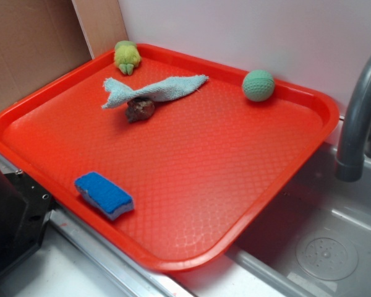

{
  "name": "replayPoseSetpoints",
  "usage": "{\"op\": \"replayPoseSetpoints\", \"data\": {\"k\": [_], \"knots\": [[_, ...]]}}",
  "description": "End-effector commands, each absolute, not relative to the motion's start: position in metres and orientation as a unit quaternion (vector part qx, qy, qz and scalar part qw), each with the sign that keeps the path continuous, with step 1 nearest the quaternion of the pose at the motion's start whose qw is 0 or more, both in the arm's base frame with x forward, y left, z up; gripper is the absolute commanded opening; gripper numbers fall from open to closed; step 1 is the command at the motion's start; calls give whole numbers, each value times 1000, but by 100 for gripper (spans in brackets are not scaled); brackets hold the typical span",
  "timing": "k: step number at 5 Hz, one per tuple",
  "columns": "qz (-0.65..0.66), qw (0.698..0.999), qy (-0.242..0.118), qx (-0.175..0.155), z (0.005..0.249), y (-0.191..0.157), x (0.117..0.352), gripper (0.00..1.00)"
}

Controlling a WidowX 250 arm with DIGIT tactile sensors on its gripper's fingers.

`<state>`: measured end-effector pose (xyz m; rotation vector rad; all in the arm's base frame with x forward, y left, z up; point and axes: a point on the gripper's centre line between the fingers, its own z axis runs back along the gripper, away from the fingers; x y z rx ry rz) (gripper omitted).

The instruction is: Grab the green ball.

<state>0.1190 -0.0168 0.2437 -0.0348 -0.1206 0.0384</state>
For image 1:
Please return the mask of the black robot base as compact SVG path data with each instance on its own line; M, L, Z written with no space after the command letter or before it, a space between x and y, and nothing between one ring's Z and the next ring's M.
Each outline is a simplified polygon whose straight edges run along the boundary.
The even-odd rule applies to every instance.
M25 172L0 170L0 278L41 248L52 204Z

